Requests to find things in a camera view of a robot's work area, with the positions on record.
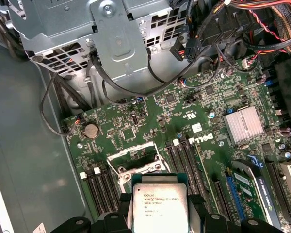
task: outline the blue pcie slot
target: blue pcie slot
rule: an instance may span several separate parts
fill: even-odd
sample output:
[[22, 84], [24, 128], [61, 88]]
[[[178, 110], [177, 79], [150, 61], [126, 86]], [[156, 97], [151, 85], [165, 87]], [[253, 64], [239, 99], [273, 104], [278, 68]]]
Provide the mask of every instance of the blue pcie slot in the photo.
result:
[[231, 190], [232, 197], [235, 201], [235, 205], [236, 205], [236, 209], [237, 209], [239, 218], [241, 219], [241, 221], [243, 221], [246, 217], [244, 215], [244, 211], [243, 211], [243, 208], [241, 206], [241, 203], [238, 199], [238, 196], [237, 196], [234, 184], [233, 184], [233, 178], [231, 176], [227, 176], [226, 180], [227, 180], [227, 184], [229, 186], [229, 189]]

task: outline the heatsink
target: heatsink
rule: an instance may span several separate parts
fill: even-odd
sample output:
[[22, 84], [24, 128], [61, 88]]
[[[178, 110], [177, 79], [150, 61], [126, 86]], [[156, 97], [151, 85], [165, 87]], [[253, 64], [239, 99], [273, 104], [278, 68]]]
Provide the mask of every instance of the heatsink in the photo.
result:
[[254, 106], [226, 115], [223, 119], [233, 144], [248, 141], [264, 133]]

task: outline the motherboard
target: motherboard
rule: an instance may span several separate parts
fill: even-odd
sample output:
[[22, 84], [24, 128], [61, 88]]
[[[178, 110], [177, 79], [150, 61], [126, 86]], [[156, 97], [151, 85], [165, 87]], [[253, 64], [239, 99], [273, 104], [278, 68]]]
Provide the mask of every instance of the motherboard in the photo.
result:
[[63, 121], [67, 130], [80, 122], [67, 142], [94, 219], [117, 211], [133, 174], [187, 173], [188, 194], [200, 194], [209, 212], [291, 232], [291, 134], [261, 81], [265, 71], [225, 66], [209, 85], [188, 88], [212, 75]]

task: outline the microchip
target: microchip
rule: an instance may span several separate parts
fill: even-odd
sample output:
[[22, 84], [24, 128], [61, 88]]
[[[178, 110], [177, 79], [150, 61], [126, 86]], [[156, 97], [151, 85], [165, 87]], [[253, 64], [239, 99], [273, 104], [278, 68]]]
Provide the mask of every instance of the microchip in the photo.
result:
[[171, 102], [174, 102], [175, 101], [175, 97], [174, 97], [174, 94], [170, 93], [166, 96], [166, 101], [167, 103], [171, 103]]
[[206, 86], [205, 87], [205, 90], [206, 90], [206, 94], [207, 95], [212, 95], [214, 93], [214, 89], [213, 89], [213, 86], [212, 85]]
[[272, 147], [271, 147], [271, 144], [269, 144], [269, 143], [263, 144], [262, 149], [263, 149], [264, 153], [272, 152]]

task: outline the sticker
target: sticker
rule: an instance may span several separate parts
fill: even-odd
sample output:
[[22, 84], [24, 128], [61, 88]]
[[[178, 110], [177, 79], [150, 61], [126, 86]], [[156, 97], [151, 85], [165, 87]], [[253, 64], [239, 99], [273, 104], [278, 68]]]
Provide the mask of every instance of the sticker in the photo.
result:
[[244, 191], [246, 194], [248, 194], [249, 196], [252, 196], [252, 193], [248, 190], [248, 189], [246, 189], [246, 188], [244, 188], [244, 187], [242, 187], [241, 186], [241, 189], [242, 189], [242, 191]]
[[192, 130], [193, 130], [193, 133], [197, 133], [197, 132], [203, 131], [202, 126], [201, 126], [200, 123], [192, 125]]
[[44, 224], [41, 223], [34, 231], [33, 233], [47, 233], [44, 227]]
[[246, 185], [250, 186], [250, 182], [245, 177], [242, 177], [242, 176], [238, 175], [237, 173], [234, 173], [234, 176], [235, 176], [235, 178], [237, 180], [239, 180], [239, 181], [245, 183]]

